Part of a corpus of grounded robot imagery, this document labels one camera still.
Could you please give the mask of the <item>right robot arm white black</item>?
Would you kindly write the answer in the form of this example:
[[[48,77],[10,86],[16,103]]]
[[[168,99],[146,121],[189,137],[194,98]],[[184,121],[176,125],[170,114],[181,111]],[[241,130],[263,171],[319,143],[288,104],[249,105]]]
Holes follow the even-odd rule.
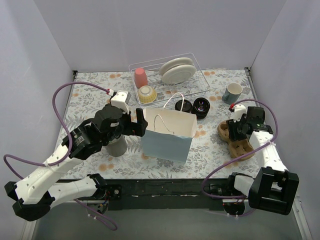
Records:
[[[274,132],[265,123],[265,110],[242,104],[232,104],[229,109],[233,118],[226,125],[231,142],[247,140],[256,151],[260,169],[256,177],[232,173],[226,186],[227,195],[232,199],[245,195],[253,209],[288,215],[300,180],[281,161],[273,142]]]

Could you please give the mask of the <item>black cup lid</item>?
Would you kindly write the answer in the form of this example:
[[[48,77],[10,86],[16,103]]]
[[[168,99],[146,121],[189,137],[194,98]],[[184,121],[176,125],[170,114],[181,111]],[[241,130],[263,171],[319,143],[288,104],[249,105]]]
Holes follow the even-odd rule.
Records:
[[[175,103],[174,109],[185,113],[191,113],[192,103],[189,100],[179,100]]]

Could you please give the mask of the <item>light blue paper bag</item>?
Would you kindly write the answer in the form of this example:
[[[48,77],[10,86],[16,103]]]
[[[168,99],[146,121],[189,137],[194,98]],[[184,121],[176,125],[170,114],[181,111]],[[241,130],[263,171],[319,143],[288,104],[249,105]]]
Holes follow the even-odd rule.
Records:
[[[197,130],[195,114],[167,108],[168,99],[161,108],[145,108],[143,115],[148,123],[141,137],[145,156],[186,163]]]

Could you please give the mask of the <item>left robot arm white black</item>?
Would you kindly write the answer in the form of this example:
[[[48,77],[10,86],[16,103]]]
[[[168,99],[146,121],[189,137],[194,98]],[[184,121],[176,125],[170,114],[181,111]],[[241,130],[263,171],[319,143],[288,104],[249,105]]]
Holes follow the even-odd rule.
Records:
[[[15,215],[32,222],[68,201],[114,198],[112,188],[98,173],[62,184],[57,181],[113,140],[123,135],[143,137],[148,122],[141,108],[136,109],[136,117],[137,121],[133,122],[129,112],[106,104],[93,118],[83,121],[36,170],[4,186],[7,196],[15,201],[12,206]]]

